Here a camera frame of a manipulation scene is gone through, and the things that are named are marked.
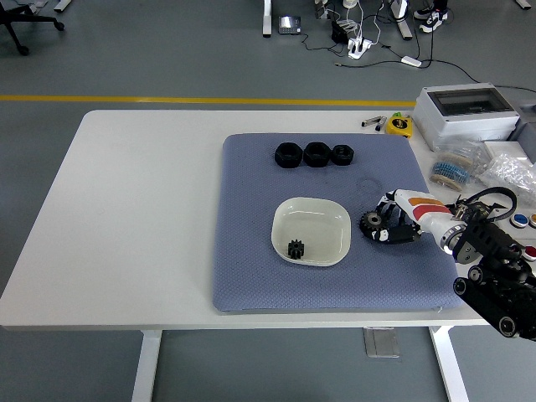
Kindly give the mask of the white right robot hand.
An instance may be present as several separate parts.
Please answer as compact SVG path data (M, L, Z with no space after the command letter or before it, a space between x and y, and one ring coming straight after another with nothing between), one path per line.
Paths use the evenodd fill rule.
M466 225L431 194L397 189L387 192L374 210L361 217L359 228L371 240L393 245L429 233L440 249L450 254Z

